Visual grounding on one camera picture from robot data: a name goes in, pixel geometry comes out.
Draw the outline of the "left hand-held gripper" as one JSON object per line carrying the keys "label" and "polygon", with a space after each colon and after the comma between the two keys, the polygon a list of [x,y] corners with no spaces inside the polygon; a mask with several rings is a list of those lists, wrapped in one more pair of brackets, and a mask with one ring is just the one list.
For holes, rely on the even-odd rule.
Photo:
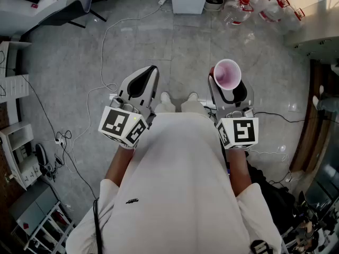
{"label": "left hand-held gripper", "polygon": [[[125,78],[119,97],[114,97],[111,105],[105,107],[98,131],[124,148],[135,148],[156,117],[150,106],[156,96],[158,81],[159,70],[155,65],[143,67]],[[135,101],[145,108],[127,101]]]}

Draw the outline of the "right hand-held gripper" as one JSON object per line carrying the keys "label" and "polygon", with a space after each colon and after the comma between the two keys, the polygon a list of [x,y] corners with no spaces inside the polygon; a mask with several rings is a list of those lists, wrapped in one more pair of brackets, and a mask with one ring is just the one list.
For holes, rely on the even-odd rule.
{"label": "right hand-held gripper", "polygon": [[254,117],[254,91],[249,82],[240,82],[233,90],[221,89],[208,76],[210,94],[217,111],[225,111],[231,107],[242,110],[226,111],[218,119],[218,131],[222,147],[228,149],[246,149],[258,143],[258,118]]}

